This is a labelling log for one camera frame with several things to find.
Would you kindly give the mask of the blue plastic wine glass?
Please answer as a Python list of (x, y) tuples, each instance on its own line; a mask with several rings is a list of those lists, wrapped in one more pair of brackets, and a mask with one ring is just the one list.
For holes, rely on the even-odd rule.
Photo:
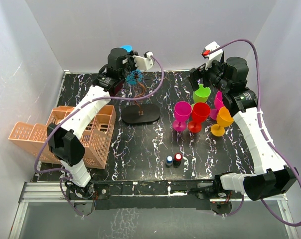
[[(125, 49), (128, 53), (133, 50), (131, 45), (122, 45), (121, 48)], [(129, 73), (126, 77), (126, 82), (130, 85), (136, 85), (142, 81), (142, 73), (139, 69), (136, 69)]]

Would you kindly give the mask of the magenta plastic wine glass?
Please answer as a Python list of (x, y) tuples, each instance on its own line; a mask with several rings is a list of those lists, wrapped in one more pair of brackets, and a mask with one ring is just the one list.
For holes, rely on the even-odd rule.
[(192, 113), (191, 104), (185, 101), (177, 102), (174, 107), (175, 121), (172, 123), (174, 130), (182, 132), (186, 129), (186, 122)]

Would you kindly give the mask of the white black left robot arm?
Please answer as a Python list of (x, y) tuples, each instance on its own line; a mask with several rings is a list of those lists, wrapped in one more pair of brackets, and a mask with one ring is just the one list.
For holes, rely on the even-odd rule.
[(64, 123), (47, 127), (47, 134), (52, 135), (48, 140), (48, 148), (69, 172), (72, 181), (77, 185), (76, 192), (84, 199), (94, 193), (94, 186), (90, 184), (91, 176), (87, 172), (83, 161), (85, 148), (80, 142), (87, 125), (110, 102), (110, 99), (93, 101), (99, 97), (114, 97), (123, 87), (129, 73), (136, 70), (133, 51), (130, 45), (113, 48), (108, 55), (108, 62), (104, 65), (92, 81), (92, 86), (77, 107), (71, 112), (72, 117)]

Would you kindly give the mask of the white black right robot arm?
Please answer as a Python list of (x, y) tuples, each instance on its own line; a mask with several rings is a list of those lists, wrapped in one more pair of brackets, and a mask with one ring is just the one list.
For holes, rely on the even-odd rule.
[(222, 93), (223, 104), (241, 130), (254, 163), (254, 174), (218, 175), (214, 180), (214, 194), (223, 198), (231, 191), (238, 191), (256, 201), (285, 193), (296, 182), (298, 171), (289, 167), (270, 147), (270, 138), (263, 136), (267, 129), (257, 109), (258, 98), (246, 86), (248, 72), (245, 59), (229, 57), (213, 60), (210, 68), (205, 64), (192, 68), (188, 79), (193, 90), (199, 89), (201, 79), (204, 86), (214, 86)]

